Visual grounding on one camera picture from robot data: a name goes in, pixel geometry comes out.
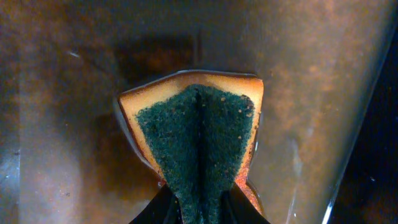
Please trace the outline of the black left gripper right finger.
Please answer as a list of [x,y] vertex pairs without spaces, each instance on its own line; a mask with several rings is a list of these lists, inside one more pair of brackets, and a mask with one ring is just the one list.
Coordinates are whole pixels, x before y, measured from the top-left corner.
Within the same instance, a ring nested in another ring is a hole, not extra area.
[[220,202],[221,224],[271,224],[255,209],[236,184],[222,193]]

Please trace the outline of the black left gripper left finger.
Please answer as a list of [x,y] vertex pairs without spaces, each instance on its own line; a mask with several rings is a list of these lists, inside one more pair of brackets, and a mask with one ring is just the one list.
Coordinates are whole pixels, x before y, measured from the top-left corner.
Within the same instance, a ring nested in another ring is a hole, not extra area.
[[165,184],[129,224],[182,224],[178,198]]

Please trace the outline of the green and yellow sponge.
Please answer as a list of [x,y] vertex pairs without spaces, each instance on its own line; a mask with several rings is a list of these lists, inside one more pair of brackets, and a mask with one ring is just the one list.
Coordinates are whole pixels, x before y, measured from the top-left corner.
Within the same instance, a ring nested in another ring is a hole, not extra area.
[[118,96],[130,145],[178,198],[182,223],[220,223],[221,195],[234,184],[262,215],[248,173],[263,94],[252,74],[185,70]]

